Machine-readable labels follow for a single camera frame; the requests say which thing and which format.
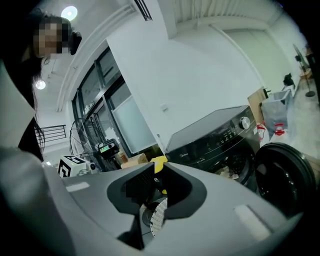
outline air vent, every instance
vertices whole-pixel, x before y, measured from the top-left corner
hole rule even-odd
[[[134,0],[136,5],[138,6],[143,18],[145,21],[152,21],[150,12],[145,4],[144,0]]]

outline control knob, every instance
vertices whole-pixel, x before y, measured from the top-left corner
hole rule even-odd
[[[240,118],[239,126],[241,129],[247,130],[250,127],[250,119],[246,116]]]

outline washing machine door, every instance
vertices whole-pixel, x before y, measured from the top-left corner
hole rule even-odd
[[[303,212],[316,192],[309,162],[287,144],[262,146],[255,156],[255,174],[260,195],[288,217]]]

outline black washing machine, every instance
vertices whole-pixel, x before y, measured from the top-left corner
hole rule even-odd
[[[259,193],[286,216],[303,210],[316,191],[310,164],[282,143],[260,148],[249,106],[216,110],[176,132],[165,155],[169,162],[221,174]]]

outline railing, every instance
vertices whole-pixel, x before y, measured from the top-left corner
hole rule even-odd
[[[48,127],[42,127],[41,130],[43,131],[44,134],[44,141],[47,142],[52,142],[60,139],[64,139],[67,137],[66,135],[66,125],[56,125],[56,126],[48,126]],[[35,130],[35,135],[38,143],[41,142],[41,137],[37,130]]]

